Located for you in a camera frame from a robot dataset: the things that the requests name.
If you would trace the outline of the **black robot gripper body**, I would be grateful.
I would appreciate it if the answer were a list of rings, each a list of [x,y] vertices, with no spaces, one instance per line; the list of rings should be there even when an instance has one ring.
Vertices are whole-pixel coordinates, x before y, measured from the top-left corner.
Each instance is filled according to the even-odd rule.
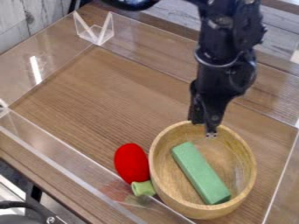
[[[241,51],[231,59],[221,61],[197,50],[198,76],[191,82],[191,97],[198,95],[205,109],[206,103],[230,102],[253,86],[258,72],[257,53]]]

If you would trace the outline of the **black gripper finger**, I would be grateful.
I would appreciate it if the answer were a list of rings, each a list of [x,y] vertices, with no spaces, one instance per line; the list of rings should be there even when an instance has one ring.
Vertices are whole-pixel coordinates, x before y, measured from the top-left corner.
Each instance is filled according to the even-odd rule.
[[[193,124],[205,124],[205,109],[202,106],[202,100],[197,94],[191,96],[189,120]]]
[[[229,104],[226,102],[205,104],[205,125],[207,138],[215,138],[218,136],[218,127],[222,124],[227,106]]]

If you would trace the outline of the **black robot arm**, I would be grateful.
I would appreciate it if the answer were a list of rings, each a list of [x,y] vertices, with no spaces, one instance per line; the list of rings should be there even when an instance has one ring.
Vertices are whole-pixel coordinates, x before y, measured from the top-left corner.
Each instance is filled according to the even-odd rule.
[[[185,0],[201,15],[194,56],[198,76],[191,82],[189,120],[218,135],[226,108],[253,86],[258,76],[255,46],[263,43],[261,0]]]

